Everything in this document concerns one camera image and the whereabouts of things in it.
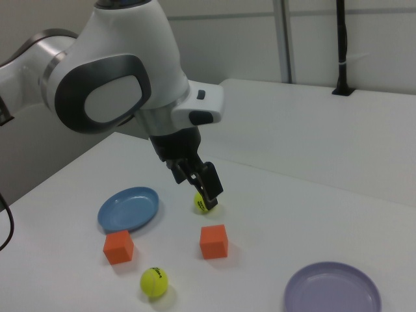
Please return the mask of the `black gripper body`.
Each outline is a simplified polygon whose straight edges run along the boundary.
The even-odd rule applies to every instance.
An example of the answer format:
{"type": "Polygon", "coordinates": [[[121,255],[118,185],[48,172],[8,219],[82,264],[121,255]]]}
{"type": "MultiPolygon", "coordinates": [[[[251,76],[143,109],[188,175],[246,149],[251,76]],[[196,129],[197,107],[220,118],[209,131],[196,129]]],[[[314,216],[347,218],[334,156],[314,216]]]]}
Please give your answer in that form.
{"type": "Polygon", "coordinates": [[[173,168],[181,161],[185,161],[191,168],[204,167],[198,155],[201,135],[197,127],[182,129],[169,135],[150,136],[149,139],[167,168],[173,168]]]}

